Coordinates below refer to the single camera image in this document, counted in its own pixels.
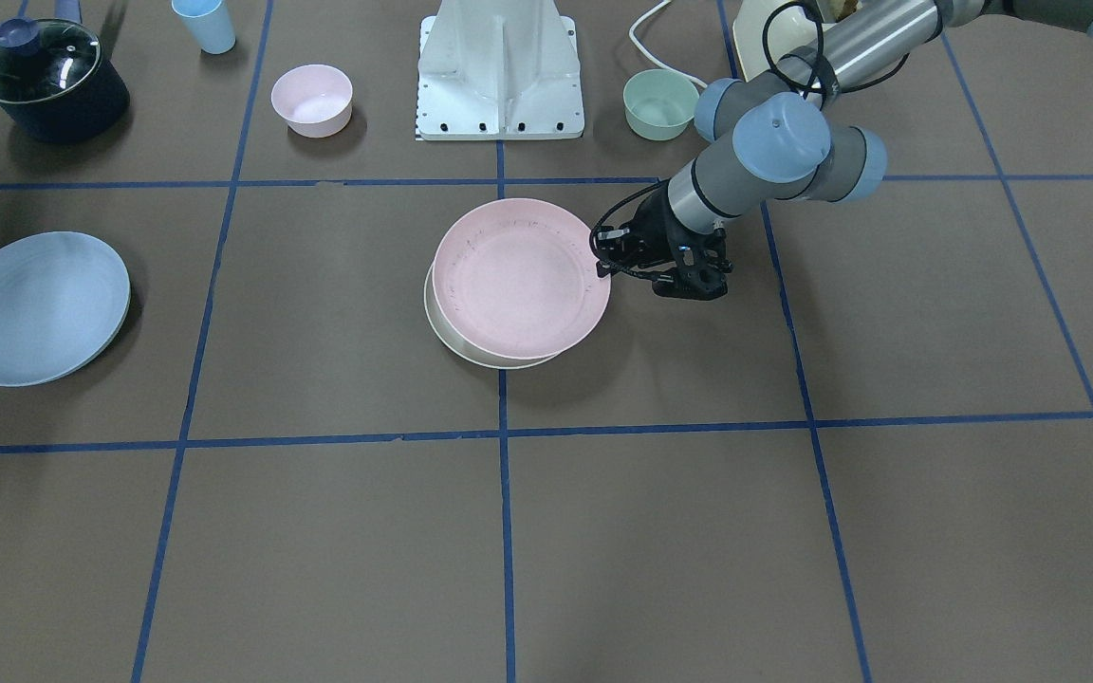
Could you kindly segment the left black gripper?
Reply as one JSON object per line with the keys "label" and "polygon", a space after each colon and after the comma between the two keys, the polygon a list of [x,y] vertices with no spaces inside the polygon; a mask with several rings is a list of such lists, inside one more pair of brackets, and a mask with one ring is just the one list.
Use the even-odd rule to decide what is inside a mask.
{"label": "left black gripper", "polygon": [[593,245],[596,276],[630,275],[637,278],[679,278],[686,256],[700,248],[698,234],[686,229],[665,197],[647,197],[632,217],[615,249]]}

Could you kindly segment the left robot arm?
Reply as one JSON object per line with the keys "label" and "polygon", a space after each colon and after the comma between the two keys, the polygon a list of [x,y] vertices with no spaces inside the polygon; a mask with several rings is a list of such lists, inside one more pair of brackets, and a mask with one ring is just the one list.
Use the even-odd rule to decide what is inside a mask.
{"label": "left robot arm", "polygon": [[883,181],[883,141],[828,123],[824,106],[883,83],[915,48],[985,14],[1093,36],[1093,1],[867,1],[807,45],[769,55],[749,81],[720,79],[703,91],[694,125],[706,150],[638,191],[640,207],[624,224],[593,226],[596,275],[638,278],[659,297],[720,297],[733,268],[730,221],[768,200],[849,202]]}

